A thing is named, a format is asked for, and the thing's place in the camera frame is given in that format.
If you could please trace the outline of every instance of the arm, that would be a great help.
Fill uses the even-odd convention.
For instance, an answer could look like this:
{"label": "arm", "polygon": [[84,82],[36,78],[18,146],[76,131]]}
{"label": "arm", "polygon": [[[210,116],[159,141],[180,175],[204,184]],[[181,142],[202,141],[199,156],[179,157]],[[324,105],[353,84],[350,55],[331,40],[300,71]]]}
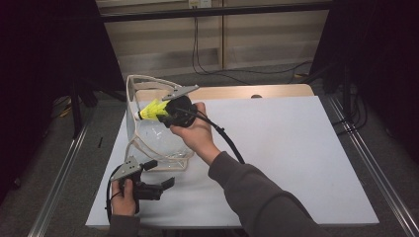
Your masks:
{"label": "arm", "polygon": [[139,217],[135,217],[135,201],[132,197],[132,180],[126,179],[124,194],[118,181],[112,182],[112,210],[109,237],[136,237],[139,231]]}
{"label": "arm", "polygon": [[[203,103],[197,103],[197,108],[206,114]],[[196,118],[190,127],[171,126],[171,130],[210,165],[209,176],[222,186],[228,204],[250,236],[328,236],[293,195],[254,166],[241,165],[220,152],[209,124]]]}

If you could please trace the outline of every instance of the white table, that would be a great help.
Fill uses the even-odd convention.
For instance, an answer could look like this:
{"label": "white table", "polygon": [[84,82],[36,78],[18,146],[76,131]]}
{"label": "white table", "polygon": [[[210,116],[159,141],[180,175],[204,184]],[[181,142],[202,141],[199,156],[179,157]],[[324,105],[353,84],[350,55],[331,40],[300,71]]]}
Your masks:
{"label": "white table", "polygon": [[[293,193],[318,224],[378,223],[317,97],[204,102],[209,118],[225,128],[245,162],[255,165],[284,190]],[[233,156],[222,137],[215,131],[213,136],[216,145]],[[126,144],[124,119],[87,226],[109,227],[104,209],[106,186],[112,171],[124,161]],[[193,157],[185,172],[143,174],[141,178],[147,184],[158,184],[170,177],[175,177],[176,183],[163,193],[161,200],[140,201],[142,226],[160,229],[239,227],[237,215],[226,203],[218,183],[208,177],[208,169],[199,157]]]}

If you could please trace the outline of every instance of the metal frame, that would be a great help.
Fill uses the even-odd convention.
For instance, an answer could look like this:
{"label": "metal frame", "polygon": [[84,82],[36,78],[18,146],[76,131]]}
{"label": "metal frame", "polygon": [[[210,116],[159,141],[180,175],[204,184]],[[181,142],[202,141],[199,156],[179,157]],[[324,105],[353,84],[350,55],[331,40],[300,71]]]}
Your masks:
{"label": "metal frame", "polygon": [[[339,119],[344,119],[345,114],[342,112],[345,108],[339,102],[336,97],[329,97],[329,102],[333,107],[336,115]],[[380,189],[382,195],[387,201],[389,207],[393,211],[395,217],[403,228],[404,232],[409,237],[419,236],[418,225],[410,213],[409,208],[404,203],[403,199],[397,193],[395,188],[391,185],[387,177],[385,176],[382,169],[379,167],[376,158],[371,153],[370,149],[367,147],[363,138],[356,131],[355,127],[348,122],[344,122],[344,127],[348,131],[348,134],[354,143],[355,148],[358,150],[361,158],[366,164],[367,168],[370,171],[370,174],[373,176],[378,188]]]}
{"label": "metal frame", "polygon": [[78,151],[83,143],[84,137],[87,132],[87,128],[90,122],[93,119],[93,115],[96,111],[96,108],[92,108],[88,110],[86,115],[86,122],[84,126],[81,128],[78,136],[73,139],[70,149],[65,156],[64,162],[61,166],[61,169],[58,172],[57,177],[52,185],[52,188],[49,191],[49,194],[43,203],[42,209],[38,213],[37,219],[33,224],[31,231],[29,232],[28,237],[42,237],[46,229],[49,226],[49,222],[52,218],[52,215],[55,211],[55,208],[58,205],[59,198],[61,197],[61,193],[64,189],[65,182],[71,172],[71,167],[74,164],[74,161],[77,157]]}
{"label": "metal frame", "polygon": [[305,12],[329,10],[332,7],[346,6],[348,3],[335,3],[333,1],[297,3],[297,4],[276,4],[261,6],[243,6],[243,7],[218,7],[218,8],[200,8],[200,9],[182,9],[159,12],[142,12],[127,14],[102,14],[100,17],[71,17],[60,18],[57,21],[65,22],[84,22],[84,23],[111,23],[111,22],[129,22],[145,21],[159,19],[175,18],[195,18],[195,17],[213,17],[227,15],[247,15],[263,13],[285,13],[285,12]]}

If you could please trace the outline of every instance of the wall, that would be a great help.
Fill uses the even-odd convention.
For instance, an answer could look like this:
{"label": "wall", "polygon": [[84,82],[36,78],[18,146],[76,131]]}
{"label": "wall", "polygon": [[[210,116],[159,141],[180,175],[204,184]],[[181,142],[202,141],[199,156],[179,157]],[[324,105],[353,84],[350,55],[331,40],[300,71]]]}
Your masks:
{"label": "wall", "polygon": [[[263,0],[259,5],[308,1]],[[222,1],[212,1],[213,7]],[[252,6],[229,0],[225,6]],[[101,8],[102,14],[187,9],[187,1]],[[313,58],[328,11],[198,18],[200,63],[207,70],[296,63]],[[107,23],[123,74],[193,72],[194,19]]]}

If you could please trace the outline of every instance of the transparent plastic box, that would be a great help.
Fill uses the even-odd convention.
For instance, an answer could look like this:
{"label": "transparent plastic box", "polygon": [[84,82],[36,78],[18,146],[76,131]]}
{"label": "transparent plastic box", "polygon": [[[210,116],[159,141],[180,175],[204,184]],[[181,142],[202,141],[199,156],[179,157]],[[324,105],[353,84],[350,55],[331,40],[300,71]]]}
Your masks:
{"label": "transparent plastic box", "polygon": [[181,87],[149,76],[129,75],[126,79],[126,159],[133,156],[139,163],[156,160],[158,166],[151,171],[184,171],[194,155],[182,138],[162,122],[134,117],[152,100],[172,94],[175,86]]}

